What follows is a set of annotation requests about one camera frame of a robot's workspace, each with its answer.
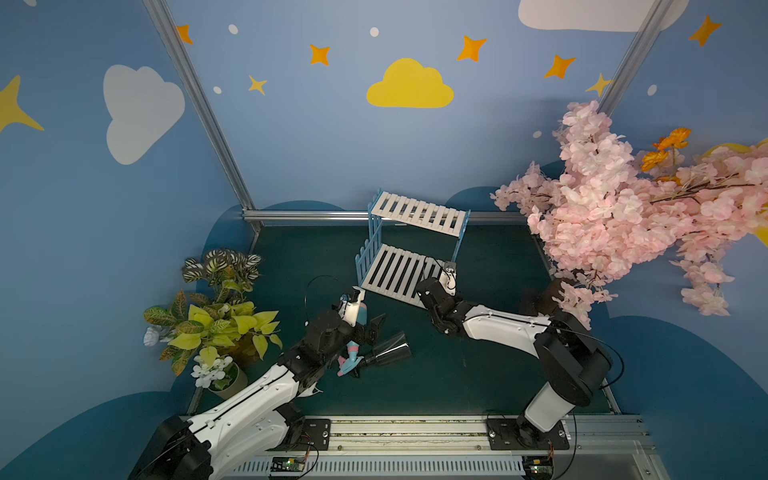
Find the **blue white slatted shelf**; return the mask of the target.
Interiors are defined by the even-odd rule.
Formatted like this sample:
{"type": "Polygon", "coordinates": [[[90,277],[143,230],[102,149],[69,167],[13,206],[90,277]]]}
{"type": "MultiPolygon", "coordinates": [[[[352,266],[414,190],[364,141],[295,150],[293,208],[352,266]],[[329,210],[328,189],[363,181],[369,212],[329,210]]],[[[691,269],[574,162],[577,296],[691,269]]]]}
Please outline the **blue white slatted shelf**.
{"type": "Polygon", "coordinates": [[[439,261],[457,262],[470,213],[378,191],[367,207],[368,238],[355,256],[358,287],[420,307],[416,285],[439,280],[439,261]]]}

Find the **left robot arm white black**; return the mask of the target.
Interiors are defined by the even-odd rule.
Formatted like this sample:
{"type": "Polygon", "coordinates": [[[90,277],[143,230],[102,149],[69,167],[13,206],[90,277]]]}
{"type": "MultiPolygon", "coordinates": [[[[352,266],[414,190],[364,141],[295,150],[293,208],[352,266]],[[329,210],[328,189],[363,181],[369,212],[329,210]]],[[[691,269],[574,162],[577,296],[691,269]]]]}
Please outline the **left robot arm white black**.
{"type": "Polygon", "coordinates": [[[153,433],[130,479],[221,479],[258,450],[283,443],[301,418],[290,403],[308,392],[349,342],[374,344],[387,316],[353,325],[329,310],[244,390],[201,414],[171,416],[153,433]]]}

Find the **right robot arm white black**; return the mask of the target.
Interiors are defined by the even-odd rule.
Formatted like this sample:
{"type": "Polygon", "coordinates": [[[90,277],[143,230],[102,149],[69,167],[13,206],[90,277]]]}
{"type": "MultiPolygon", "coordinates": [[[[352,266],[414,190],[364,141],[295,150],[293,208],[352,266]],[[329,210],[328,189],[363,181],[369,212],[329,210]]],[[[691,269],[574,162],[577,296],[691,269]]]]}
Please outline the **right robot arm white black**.
{"type": "Polygon", "coordinates": [[[540,316],[493,310],[449,294],[434,277],[420,281],[416,293],[438,331],[498,343],[539,360],[546,383],[516,420],[516,432],[529,443],[574,408],[588,406],[613,367],[605,344],[559,308],[540,316]]]}

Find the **brown tree pot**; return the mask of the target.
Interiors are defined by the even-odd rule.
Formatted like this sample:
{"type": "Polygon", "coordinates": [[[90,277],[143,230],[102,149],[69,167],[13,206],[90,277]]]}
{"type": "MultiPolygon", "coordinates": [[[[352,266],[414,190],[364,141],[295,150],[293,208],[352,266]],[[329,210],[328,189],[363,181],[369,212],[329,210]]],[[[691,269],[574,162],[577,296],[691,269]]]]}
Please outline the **brown tree pot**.
{"type": "Polygon", "coordinates": [[[544,290],[526,287],[523,290],[520,312],[527,316],[553,316],[560,310],[563,284],[560,278],[553,279],[544,290]]]}

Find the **green yellow potted plant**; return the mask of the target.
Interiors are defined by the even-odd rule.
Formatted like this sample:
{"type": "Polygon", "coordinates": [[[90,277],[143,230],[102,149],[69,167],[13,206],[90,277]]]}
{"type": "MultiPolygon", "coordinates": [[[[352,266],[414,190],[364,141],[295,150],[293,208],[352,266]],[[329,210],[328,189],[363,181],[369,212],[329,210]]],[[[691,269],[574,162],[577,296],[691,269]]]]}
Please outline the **green yellow potted plant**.
{"type": "Polygon", "coordinates": [[[189,370],[199,389],[221,399],[244,390],[248,380],[241,363],[263,360],[270,348],[283,347],[278,313],[259,311],[248,299],[260,263],[256,254],[228,248],[186,259],[183,280],[204,282],[210,292],[180,291],[169,306],[146,309],[143,344],[161,344],[159,359],[169,362],[176,376],[189,370]]]}

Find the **left circuit board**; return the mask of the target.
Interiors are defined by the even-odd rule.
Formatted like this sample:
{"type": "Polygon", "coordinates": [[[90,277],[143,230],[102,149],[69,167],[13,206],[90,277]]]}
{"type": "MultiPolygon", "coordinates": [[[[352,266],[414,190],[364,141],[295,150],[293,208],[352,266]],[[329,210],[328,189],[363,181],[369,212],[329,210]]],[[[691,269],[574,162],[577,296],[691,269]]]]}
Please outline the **left circuit board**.
{"type": "Polygon", "coordinates": [[[295,474],[300,475],[307,471],[307,460],[303,457],[278,456],[270,462],[271,474],[295,474]]]}

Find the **circuit board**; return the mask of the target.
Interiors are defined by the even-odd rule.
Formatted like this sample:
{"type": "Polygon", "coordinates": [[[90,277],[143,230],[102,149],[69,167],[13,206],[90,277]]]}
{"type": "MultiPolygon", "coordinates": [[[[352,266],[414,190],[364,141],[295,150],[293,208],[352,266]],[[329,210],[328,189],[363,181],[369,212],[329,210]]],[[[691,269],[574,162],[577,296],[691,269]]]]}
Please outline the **circuit board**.
{"type": "Polygon", "coordinates": [[[300,475],[307,471],[307,460],[303,457],[278,456],[270,462],[271,474],[295,474],[300,475]]]}
{"type": "Polygon", "coordinates": [[[553,460],[549,456],[525,456],[522,467],[525,480],[551,480],[554,476],[553,460]]]}

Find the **pink cherry blossom tree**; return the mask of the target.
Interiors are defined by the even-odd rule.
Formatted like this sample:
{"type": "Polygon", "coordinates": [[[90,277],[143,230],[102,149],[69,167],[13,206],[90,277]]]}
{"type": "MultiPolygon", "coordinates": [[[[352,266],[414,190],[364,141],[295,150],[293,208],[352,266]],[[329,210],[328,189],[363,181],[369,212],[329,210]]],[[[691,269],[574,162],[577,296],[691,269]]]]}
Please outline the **pink cherry blossom tree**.
{"type": "Polygon", "coordinates": [[[493,193],[500,209],[516,206],[544,245],[557,278],[560,309],[587,323],[608,285],[631,268],[677,251],[689,286],[685,303],[705,316],[728,312],[722,288],[727,249],[767,225],[767,146],[723,144],[685,160],[678,182],[653,179],[596,102],[572,103],[556,132],[563,172],[531,164],[493,193]]]}

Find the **right circuit board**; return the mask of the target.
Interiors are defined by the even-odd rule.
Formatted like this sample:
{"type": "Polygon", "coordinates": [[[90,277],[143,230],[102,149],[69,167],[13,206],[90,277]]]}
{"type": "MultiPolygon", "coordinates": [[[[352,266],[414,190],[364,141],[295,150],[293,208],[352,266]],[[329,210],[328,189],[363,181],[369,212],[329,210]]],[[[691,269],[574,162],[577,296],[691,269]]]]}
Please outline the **right circuit board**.
{"type": "Polygon", "coordinates": [[[551,480],[554,476],[553,460],[549,456],[525,456],[522,467],[525,480],[551,480]]]}

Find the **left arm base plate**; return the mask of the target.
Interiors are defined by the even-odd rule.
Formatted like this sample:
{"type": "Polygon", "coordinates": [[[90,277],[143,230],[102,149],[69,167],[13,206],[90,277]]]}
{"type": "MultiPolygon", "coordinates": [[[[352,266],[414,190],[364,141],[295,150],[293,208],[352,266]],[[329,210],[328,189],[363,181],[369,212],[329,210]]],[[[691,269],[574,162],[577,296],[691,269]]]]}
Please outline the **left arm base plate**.
{"type": "Polygon", "coordinates": [[[323,452],[329,449],[332,421],[328,418],[303,417],[288,429],[281,444],[284,450],[296,450],[307,445],[323,452]]]}

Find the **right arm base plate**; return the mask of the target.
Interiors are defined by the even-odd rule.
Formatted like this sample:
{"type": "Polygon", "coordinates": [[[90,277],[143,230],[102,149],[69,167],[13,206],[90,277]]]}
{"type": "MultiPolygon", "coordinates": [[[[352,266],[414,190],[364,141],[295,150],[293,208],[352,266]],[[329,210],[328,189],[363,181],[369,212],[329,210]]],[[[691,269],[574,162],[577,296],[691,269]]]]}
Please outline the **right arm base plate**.
{"type": "Polygon", "coordinates": [[[539,431],[525,418],[487,417],[485,426],[490,448],[494,451],[550,450],[566,451],[571,443],[565,425],[558,421],[547,431],[539,431]]]}

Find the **aluminium frame back bar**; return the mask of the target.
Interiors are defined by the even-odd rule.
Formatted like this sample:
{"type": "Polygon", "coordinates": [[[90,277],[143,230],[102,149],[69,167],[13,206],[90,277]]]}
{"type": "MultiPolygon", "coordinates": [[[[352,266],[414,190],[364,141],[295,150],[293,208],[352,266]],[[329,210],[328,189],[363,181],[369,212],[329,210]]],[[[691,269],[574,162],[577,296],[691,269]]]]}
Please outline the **aluminium frame back bar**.
{"type": "MultiPolygon", "coordinates": [[[[244,210],[242,218],[247,222],[366,222],[366,211],[298,211],[298,210],[244,210]]],[[[481,212],[469,214],[470,224],[525,225],[526,216],[519,212],[481,212]]]]}

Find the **aluminium rail front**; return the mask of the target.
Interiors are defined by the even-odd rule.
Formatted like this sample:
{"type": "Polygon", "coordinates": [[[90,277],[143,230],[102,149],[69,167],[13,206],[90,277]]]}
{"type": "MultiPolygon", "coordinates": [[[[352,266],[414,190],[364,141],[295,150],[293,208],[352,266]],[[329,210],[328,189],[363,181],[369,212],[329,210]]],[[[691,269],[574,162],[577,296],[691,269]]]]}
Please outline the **aluminium rail front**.
{"type": "Polygon", "coordinates": [[[221,479],[523,479],[522,458],[549,456],[552,479],[667,479],[637,416],[568,415],[566,451],[494,451],[485,419],[469,416],[308,416],[332,421],[329,449],[258,450],[221,479]],[[271,474],[273,457],[307,460],[300,475],[271,474]]]}

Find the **aluminium frame right post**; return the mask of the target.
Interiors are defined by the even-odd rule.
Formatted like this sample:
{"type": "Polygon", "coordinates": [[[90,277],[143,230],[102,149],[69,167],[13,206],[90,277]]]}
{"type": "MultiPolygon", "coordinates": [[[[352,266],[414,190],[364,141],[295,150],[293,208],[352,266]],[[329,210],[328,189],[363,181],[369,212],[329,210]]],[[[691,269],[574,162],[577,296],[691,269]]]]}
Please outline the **aluminium frame right post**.
{"type": "Polygon", "coordinates": [[[648,14],[615,72],[608,92],[599,102],[600,112],[612,116],[616,111],[632,80],[662,32],[662,24],[673,5],[673,0],[656,0],[651,4],[648,14]]]}

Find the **aluminium frame left post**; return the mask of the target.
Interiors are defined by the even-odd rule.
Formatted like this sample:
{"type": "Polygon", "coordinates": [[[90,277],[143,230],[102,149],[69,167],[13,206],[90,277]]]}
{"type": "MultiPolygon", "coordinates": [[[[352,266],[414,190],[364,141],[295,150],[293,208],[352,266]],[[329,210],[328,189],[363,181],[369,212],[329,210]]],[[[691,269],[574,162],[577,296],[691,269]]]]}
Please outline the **aluminium frame left post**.
{"type": "Polygon", "coordinates": [[[250,224],[255,238],[258,238],[263,228],[263,223],[258,220],[246,219],[247,213],[256,210],[255,204],[211,103],[206,96],[192,60],[184,46],[184,42],[181,40],[171,10],[167,2],[162,0],[144,0],[143,4],[161,37],[230,186],[237,197],[242,209],[243,220],[250,224]]]}

